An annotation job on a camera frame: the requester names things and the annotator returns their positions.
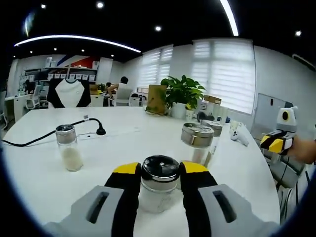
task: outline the ceiling light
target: ceiling light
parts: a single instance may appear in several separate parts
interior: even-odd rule
[[[231,26],[232,32],[234,36],[238,36],[238,29],[237,29],[237,25],[236,25],[236,21],[232,12],[231,7],[229,6],[229,3],[227,0],[220,0],[221,4],[225,10],[226,16],[229,20],[229,24]]]
[[[14,46],[19,46],[21,44],[28,43],[28,42],[33,42],[33,41],[37,41],[37,40],[54,39],[54,38],[69,38],[69,39],[92,40],[92,41],[96,41],[96,42],[108,43],[108,44],[112,44],[112,45],[115,45],[115,46],[118,46],[118,47],[126,48],[126,49],[129,49],[129,50],[135,51],[137,53],[141,52],[140,50],[137,50],[135,48],[131,48],[131,47],[128,47],[126,45],[123,45],[123,44],[120,44],[120,43],[111,42],[111,41],[104,40],[104,39],[98,39],[98,38],[87,37],[87,36],[71,36],[71,35],[40,36],[40,37],[26,39],[24,41],[18,42]]]
[[[98,7],[98,8],[103,8],[103,6],[104,6],[103,2],[98,2],[98,3],[97,3],[97,7]]]
[[[301,31],[296,31],[295,36],[301,36],[302,32]]]

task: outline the window blind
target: window blind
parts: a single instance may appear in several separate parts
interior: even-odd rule
[[[137,87],[148,88],[150,84],[160,84],[168,77],[173,46],[144,53],[140,67]]]
[[[239,39],[199,40],[194,43],[192,79],[222,106],[252,114],[256,73],[252,42]]]

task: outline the ceiling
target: ceiling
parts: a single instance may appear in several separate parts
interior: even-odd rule
[[[220,0],[101,1],[102,9],[96,7],[94,0],[7,1],[6,15],[2,16],[2,29],[7,34],[4,44],[7,62],[11,63],[14,55],[16,58],[41,54],[111,58],[113,54],[113,59],[119,62],[141,55],[80,39],[43,39],[13,47],[22,40],[46,35],[95,37],[142,52],[168,44],[190,44],[201,38],[233,37]],[[310,5],[298,0],[229,0],[239,37],[287,55],[296,53],[315,63],[316,20],[312,1],[309,2]],[[28,37],[22,30],[27,16],[34,16],[28,25]],[[155,26],[161,26],[162,30],[155,31]],[[297,30],[302,32],[300,37],[295,36]]]

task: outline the green leaves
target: green leaves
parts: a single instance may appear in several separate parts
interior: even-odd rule
[[[205,90],[198,81],[188,78],[185,75],[181,80],[168,76],[170,79],[163,79],[161,85],[167,86],[166,104],[167,107],[172,107],[173,102],[190,104],[192,109],[198,105],[198,99],[203,99],[203,92]]]

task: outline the desk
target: desk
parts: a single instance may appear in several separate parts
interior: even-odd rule
[[[10,111],[10,108],[12,107],[10,104],[13,104],[13,112],[14,112],[14,120],[17,122],[24,114],[24,107],[25,102],[27,99],[31,98],[31,94],[29,95],[21,95],[21,96],[10,96],[5,98],[5,105],[7,108],[7,111]]]
[[[79,136],[84,166],[78,172],[68,172],[63,167],[55,135],[30,147],[4,146],[9,177],[21,200],[41,224],[61,221],[77,199],[94,186],[104,185],[121,164],[143,162],[156,154],[185,159],[178,156],[183,145],[180,135],[184,121],[151,116],[142,107],[32,110],[7,132],[5,140],[25,143],[60,124],[81,120],[87,114],[102,122],[107,135]],[[77,134],[87,134],[95,132],[98,124],[88,121],[75,128]],[[260,149],[246,128],[244,131],[248,147],[232,141],[229,126],[224,126],[209,165],[210,172],[219,184],[225,183],[245,197],[260,219],[279,223],[274,180]],[[135,236],[147,237],[149,229],[151,237],[189,236],[182,201],[159,215],[139,210]]]

